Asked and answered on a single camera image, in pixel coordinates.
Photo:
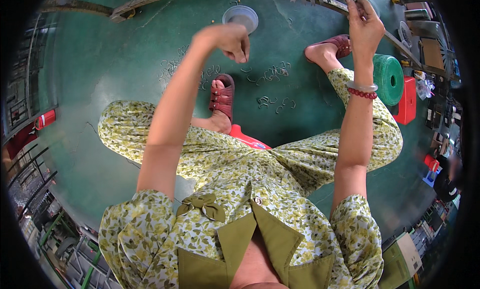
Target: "right hand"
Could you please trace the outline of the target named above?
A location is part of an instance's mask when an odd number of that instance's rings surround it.
[[[219,48],[226,57],[237,63],[246,63],[250,56],[250,41],[245,26],[235,23],[205,27],[194,36],[213,48]]]
[[[385,27],[367,0],[346,0],[354,62],[371,62]]]

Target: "red plastic stool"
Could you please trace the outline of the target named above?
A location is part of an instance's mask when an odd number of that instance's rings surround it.
[[[440,166],[440,162],[435,160],[434,157],[432,157],[429,154],[427,154],[423,162],[425,163],[425,165],[428,166],[428,169],[431,170],[432,172],[436,172],[438,167]]]
[[[272,149],[270,146],[267,144],[264,144],[260,142],[259,140],[251,137],[251,136],[246,136],[242,133],[242,128],[238,124],[232,124],[232,130],[229,133],[230,136],[239,139],[243,143],[247,144],[251,148],[256,148],[256,149]]]
[[[403,76],[404,89],[402,98],[398,103],[398,115],[393,115],[393,118],[398,123],[407,125],[415,119],[417,114],[417,90],[415,88],[415,78],[410,76]]]

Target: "floral print pants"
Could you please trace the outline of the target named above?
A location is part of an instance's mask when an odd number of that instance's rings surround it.
[[[346,106],[350,96],[346,83],[353,80],[353,71],[333,69],[327,76]],[[399,126],[388,109],[378,98],[373,102],[374,144],[368,171],[395,160],[403,146]],[[102,112],[98,122],[100,139],[106,147],[141,164],[154,111],[155,105],[148,102],[112,102]],[[307,197],[322,185],[333,181],[339,137],[340,130],[333,129],[266,150],[271,154],[272,170],[279,170],[274,167],[280,170],[286,168],[300,184],[300,188],[295,190]],[[218,173],[218,167],[228,166],[232,161],[255,152],[264,151],[250,148],[229,135],[191,126],[183,145],[177,174],[187,179],[194,178],[197,190]],[[232,178],[243,174],[237,170],[222,172],[230,173]]]

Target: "person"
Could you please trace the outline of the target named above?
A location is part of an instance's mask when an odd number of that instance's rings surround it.
[[[373,92],[349,96],[349,80],[351,88],[373,90],[372,58],[385,28],[366,0],[348,0],[348,10],[350,37],[304,51],[346,106],[341,129],[250,148],[228,135],[234,95],[228,75],[212,81],[212,116],[192,117],[199,76],[215,48],[237,63],[249,61],[247,31],[236,24],[194,35],[157,107],[130,100],[107,106],[101,140],[141,163],[137,192],[105,210],[99,232],[102,254],[123,287],[375,287],[384,263],[366,173],[396,159],[403,140]],[[351,50],[355,73],[338,61]],[[173,213],[176,174],[196,185]],[[328,219],[306,197],[333,181]]]
[[[453,152],[452,147],[449,148],[450,152],[447,152],[447,156],[438,155],[436,158],[441,167],[441,171],[433,182],[433,189],[435,193],[437,193],[437,199],[445,203],[454,200],[461,194],[463,189],[462,161],[458,155]]]

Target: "green fabric bow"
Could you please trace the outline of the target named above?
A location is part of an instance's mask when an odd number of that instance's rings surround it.
[[[177,217],[187,214],[193,208],[200,208],[208,218],[225,222],[225,210],[214,203],[217,199],[215,194],[208,193],[200,196],[189,196],[182,200],[181,206],[177,209]]]

